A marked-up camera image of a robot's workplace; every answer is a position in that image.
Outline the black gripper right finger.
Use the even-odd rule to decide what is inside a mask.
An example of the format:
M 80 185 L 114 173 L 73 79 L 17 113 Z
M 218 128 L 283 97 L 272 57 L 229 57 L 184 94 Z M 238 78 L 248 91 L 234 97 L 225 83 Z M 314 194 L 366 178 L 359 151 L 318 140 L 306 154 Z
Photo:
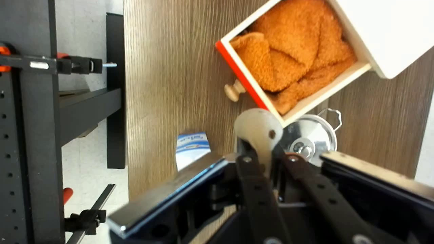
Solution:
M 302 204 L 309 212 L 303 240 L 321 244 L 401 244 L 401 242 L 364 223 L 336 188 L 306 163 L 290 154 L 283 160 L 286 204 Z

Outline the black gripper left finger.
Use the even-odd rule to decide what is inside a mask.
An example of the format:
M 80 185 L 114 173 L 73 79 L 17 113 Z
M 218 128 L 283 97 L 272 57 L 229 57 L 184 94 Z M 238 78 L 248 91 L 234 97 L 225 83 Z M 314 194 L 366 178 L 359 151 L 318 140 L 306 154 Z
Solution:
M 236 171 L 253 243 L 290 244 L 284 221 L 256 158 L 240 155 L 236 159 Z

